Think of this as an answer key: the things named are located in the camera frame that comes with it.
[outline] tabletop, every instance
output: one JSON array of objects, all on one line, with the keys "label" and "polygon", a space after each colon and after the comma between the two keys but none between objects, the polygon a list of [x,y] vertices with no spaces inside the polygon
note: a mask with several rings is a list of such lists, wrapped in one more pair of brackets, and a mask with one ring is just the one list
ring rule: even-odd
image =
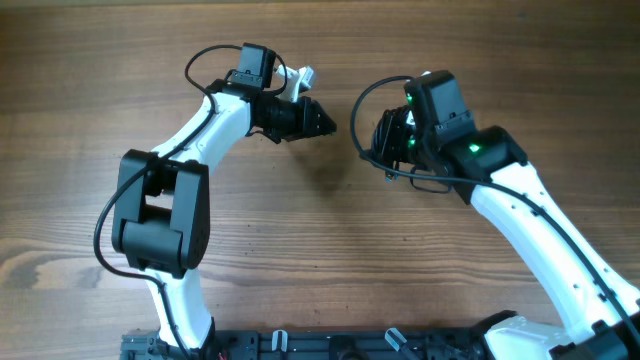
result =
[{"label": "tabletop", "polygon": [[[219,43],[311,65],[337,133],[242,139],[210,178],[200,266],[219,329],[472,325],[504,309],[559,323],[504,237],[455,194],[413,190],[358,159],[357,96],[447,69],[479,128],[499,125],[593,247],[640,285],[640,5],[636,1],[299,1],[0,12],[0,359],[113,359],[158,326],[150,292],[105,272],[91,237],[121,156],[197,110],[189,58]],[[194,65],[207,83],[236,66]],[[400,85],[358,116],[370,139]],[[107,221],[105,234],[110,233]],[[122,255],[102,246],[126,269]]]}]

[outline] wood grain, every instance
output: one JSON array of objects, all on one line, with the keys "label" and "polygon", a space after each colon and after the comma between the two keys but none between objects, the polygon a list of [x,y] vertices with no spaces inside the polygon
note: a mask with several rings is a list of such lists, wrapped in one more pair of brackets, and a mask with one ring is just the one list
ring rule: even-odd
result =
[{"label": "wood grain", "polygon": [[[480,127],[505,127],[593,246],[640,285],[637,2],[295,2],[0,12],[0,358],[112,359],[158,322],[144,284],[105,273],[93,226],[120,156],[195,112],[182,70],[217,43],[311,64],[338,133],[234,146],[211,178],[201,266],[222,329],[469,325],[502,309],[557,323],[506,240],[456,195],[387,184],[348,136],[390,75],[449,69]],[[237,53],[203,58],[201,82]],[[368,139],[398,86],[359,115]],[[105,229],[109,232],[110,223]],[[109,261],[125,267],[108,240]]]}]

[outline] wooden table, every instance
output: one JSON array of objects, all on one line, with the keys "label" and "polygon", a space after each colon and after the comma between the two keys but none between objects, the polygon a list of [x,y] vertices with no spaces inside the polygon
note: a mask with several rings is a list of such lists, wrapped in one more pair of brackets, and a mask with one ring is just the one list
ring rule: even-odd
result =
[{"label": "wooden table", "polygon": [[[338,133],[240,141],[211,178],[200,268],[220,329],[470,325],[503,309],[558,323],[509,243],[455,194],[388,184],[360,161],[351,107],[370,83],[448,69],[479,127],[505,127],[593,246],[640,285],[637,1],[389,1],[6,10],[0,14],[0,358],[117,357],[155,328],[145,284],[93,257],[98,213],[130,148],[199,107],[183,67],[244,41],[318,73]],[[237,64],[199,61],[209,82]],[[370,137],[399,85],[371,95]],[[110,233],[110,222],[105,233]],[[108,237],[108,260],[126,268]]]}]

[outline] brown surface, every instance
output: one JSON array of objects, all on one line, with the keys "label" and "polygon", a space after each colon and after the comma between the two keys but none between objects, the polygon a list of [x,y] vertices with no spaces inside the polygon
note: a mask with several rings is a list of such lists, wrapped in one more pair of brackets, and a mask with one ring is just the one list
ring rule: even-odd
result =
[{"label": "brown surface", "polygon": [[[242,140],[211,178],[201,269],[219,328],[468,325],[505,308],[557,322],[507,241],[456,195],[388,185],[358,161],[357,95],[425,69],[457,75],[478,125],[507,128],[594,247],[640,285],[638,3],[554,3],[1,13],[0,358],[112,359],[122,333],[157,326],[145,285],[102,271],[91,233],[120,156],[165,141],[199,106],[183,66],[216,43],[312,64],[310,95],[339,123],[330,138]],[[196,79],[224,75],[236,56],[203,59]],[[363,139],[402,101],[397,85],[373,94]]]}]

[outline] wooden floor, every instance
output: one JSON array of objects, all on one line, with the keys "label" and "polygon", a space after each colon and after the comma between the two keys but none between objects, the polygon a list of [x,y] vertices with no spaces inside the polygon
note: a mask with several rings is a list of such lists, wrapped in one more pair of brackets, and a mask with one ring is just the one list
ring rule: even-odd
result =
[{"label": "wooden floor", "polygon": [[[389,1],[16,9],[0,13],[0,358],[114,359],[155,328],[146,285],[106,273],[91,235],[130,148],[175,133],[198,50],[263,44],[311,64],[333,137],[234,146],[211,178],[201,264],[220,329],[470,325],[503,309],[558,323],[508,242],[457,195],[358,160],[370,83],[448,69],[479,127],[508,129],[593,246],[640,285],[640,4]],[[209,82],[237,64],[212,54]],[[370,137],[399,85],[371,95]],[[110,232],[110,222],[105,230]],[[107,236],[104,251],[119,267]]]}]

